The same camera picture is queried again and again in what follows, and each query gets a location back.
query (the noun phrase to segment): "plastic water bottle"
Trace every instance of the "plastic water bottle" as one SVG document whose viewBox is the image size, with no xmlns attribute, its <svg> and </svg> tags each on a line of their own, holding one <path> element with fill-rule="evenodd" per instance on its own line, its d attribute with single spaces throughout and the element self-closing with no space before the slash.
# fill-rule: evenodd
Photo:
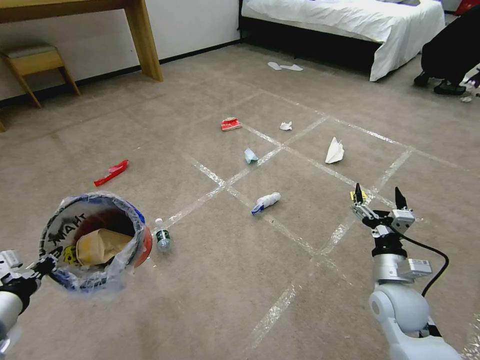
<svg viewBox="0 0 480 360">
<path fill-rule="evenodd" d="M 156 239 L 156 245 L 158 246 L 158 250 L 163 253 L 170 250 L 172 241 L 170 240 L 170 234 L 168 230 L 164 227 L 164 221 L 161 218 L 155 220 L 153 237 Z"/>
</svg>

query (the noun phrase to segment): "table leg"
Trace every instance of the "table leg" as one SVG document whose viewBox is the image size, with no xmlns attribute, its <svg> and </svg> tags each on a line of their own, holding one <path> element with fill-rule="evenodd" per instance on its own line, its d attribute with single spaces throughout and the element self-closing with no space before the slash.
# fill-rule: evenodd
<svg viewBox="0 0 480 360">
<path fill-rule="evenodd" d="M 142 72 L 154 80 L 163 81 L 145 0 L 130 0 L 125 15 Z"/>
</svg>

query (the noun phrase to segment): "black bed frame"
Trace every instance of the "black bed frame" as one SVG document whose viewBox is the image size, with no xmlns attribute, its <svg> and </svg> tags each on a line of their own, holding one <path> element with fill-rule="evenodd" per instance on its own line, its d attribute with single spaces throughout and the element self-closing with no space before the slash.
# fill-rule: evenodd
<svg viewBox="0 0 480 360">
<path fill-rule="evenodd" d="M 369 73 L 374 54 L 381 46 L 377 42 L 245 17 L 242 16 L 243 0 L 239 0 L 238 5 L 242 42 L 287 51 L 294 58 L 313 58 Z"/>
</svg>

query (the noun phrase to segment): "trash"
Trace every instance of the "trash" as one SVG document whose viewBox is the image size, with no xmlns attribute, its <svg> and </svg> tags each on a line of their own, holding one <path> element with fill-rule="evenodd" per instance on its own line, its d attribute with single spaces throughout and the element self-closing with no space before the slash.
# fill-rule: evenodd
<svg viewBox="0 0 480 360">
<path fill-rule="evenodd" d="M 99 187 L 100 185 L 105 184 L 106 182 L 116 177 L 118 174 L 123 173 L 127 169 L 128 165 L 129 165 L 129 161 L 123 160 L 121 163 L 114 165 L 108 169 L 108 172 L 110 174 L 98 179 L 97 181 L 94 181 L 93 183 L 95 184 L 96 187 Z"/>
<path fill-rule="evenodd" d="M 460 101 L 461 101 L 462 103 L 469 103 L 469 102 L 472 101 L 472 97 L 471 97 L 471 96 L 461 97 L 461 98 L 460 98 Z"/>
<path fill-rule="evenodd" d="M 280 129 L 281 130 L 285 130 L 285 131 L 288 131 L 288 130 L 292 130 L 292 122 L 282 122 L 281 125 L 280 125 Z"/>
<path fill-rule="evenodd" d="M 130 236 L 130 241 L 106 265 L 82 266 L 77 260 L 78 240 L 107 229 Z M 49 276 L 74 293 L 112 292 L 125 287 L 125 274 L 142 263 L 152 246 L 144 216 L 131 203 L 103 191 L 64 199 L 41 233 L 38 256 L 56 254 L 56 269 Z"/>
<path fill-rule="evenodd" d="M 170 240 L 170 233 L 164 226 L 164 221 L 159 217 L 155 220 L 155 228 L 152 232 L 152 237 L 156 240 L 158 250 L 162 253 L 170 250 L 172 241 Z"/>
<path fill-rule="evenodd" d="M 325 162 L 327 164 L 332 164 L 339 162 L 344 158 L 344 146 L 341 141 L 337 141 L 337 138 L 334 136 L 331 140 L 330 147 L 326 153 Z"/>
<path fill-rule="evenodd" d="M 107 263 L 121 252 L 132 237 L 104 228 L 89 232 L 76 243 L 76 259 L 83 266 Z"/>
<path fill-rule="evenodd" d="M 250 164 L 252 161 L 257 161 L 258 159 L 259 158 L 257 155 L 255 155 L 251 148 L 245 150 L 245 160 L 248 164 Z"/>
<path fill-rule="evenodd" d="M 287 70 L 293 70 L 293 71 L 303 71 L 303 68 L 298 66 L 298 65 L 291 65 L 291 66 L 288 66 L 288 65 L 280 65 L 280 67 L 282 69 L 287 69 Z"/>
<path fill-rule="evenodd" d="M 225 120 L 221 122 L 222 131 L 233 130 L 241 127 L 242 127 L 242 124 L 236 117 L 227 117 Z"/>
<path fill-rule="evenodd" d="M 293 70 L 293 71 L 302 71 L 303 68 L 293 64 L 293 65 L 278 65 L 276 62 L 270 61 L 267 64 L 269 67 L 271 67 L 273 70 L 282 70 L 282 69 L 287 69 L 287 70 Z"/>
<path fill-rule="evenodd" d="M 278 200 L 280 200 L 279 192 L 273 192 L 270 195 L 259 197 L 256 200 L 255 207 L 251 210 L 251 214 L 255 215 L 258 212 L 262 212 L 265 208 L 275 204 Z"/>
</svg>

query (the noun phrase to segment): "baseboard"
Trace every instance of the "baseboard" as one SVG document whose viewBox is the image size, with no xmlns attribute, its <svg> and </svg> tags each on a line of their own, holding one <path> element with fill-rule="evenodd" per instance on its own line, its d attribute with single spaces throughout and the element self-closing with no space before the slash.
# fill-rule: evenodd
<svg viewBox="0 0 480 360">
<path fill-rule="evenodd" d="M 219 44 L 219 45 L 209 46 L 209 47 L 205 47 L 203 49 L 186 52 L 186 53 L 176 55 L 176 56 L 167 57 L 167 58 L 159 60 L 159 62 L 160 62 L 160 64 L 166 64 L 166 63 L 169 63 L 169 62 L 172 62 L 172 61 L 175 61 L 175 60 L 189 58 L 189 57 L 192 57 L 192 56 L 195 56 L 195 55 L 208 53 L 208 52 L 213 51 L 213 50 L 218 50 L 218 49 L 221 49 L 221 48 L 225 48 L 225 47 L 230 46 L 230 45 L 238 44 L 239 42 L 240 42 L 239 39 L 229 41 L 229 42 L 224 42 L 224 43 Z M 83 85 L 88 85 L 88 84 L 96 83 L 96 82 L 99 82 L 99 81 L 102 81 L 102 80 L 111 79 L 111 78 L 114 78 L 114 77 L 117 77 L 117 76 L 120 76 L 120 75 L 134 73 L 134 72 L 139 71 L 140 69 L 141 69 L 140 65 L 137 65 L 137 66 L 127 67 L 127 68 L 124 68 L 124 69 L 120 69 L 120 70 L 116 70 L 116 71 L 112 71 L 112 72 L 107 72 L 105 74 L 101 74 L 101 75 L 92 76 L 92 77 L 88 77 L 88 78 L 85 78 L 85 79 L 77 80 L 75 82 L 76 82 L 78 87 L 81 87 Z M 57 96 L 59 94 L 65 93 L 67 91 L 70 91 L 69 86 L 67 84 L 62 84 L 62 85 L 56 85 L 56 86 L 48 87 L 48 88 L 45 88 L 45 89 L 42 89 L 42 90 L 37 90 L 37 91 L 34 91 L 34 93 L 35 93 L 35 96 L 38 99 L 42 100 L 42 99 L 48 99 L 48 98 Z M 4 107 L 7 107 L 7 106 L 12 106 L 12 105 L 17 105 L 17 104 L 21 104 L 21 103 L 26 103 L 26 102 L 29 102 L 30 100 L 31 100 L 30 96 L 28 96 L 27 94 L 8 97 L 6 99 L 0 100 L 0 108 L 4 108 Z"/>
</svg>

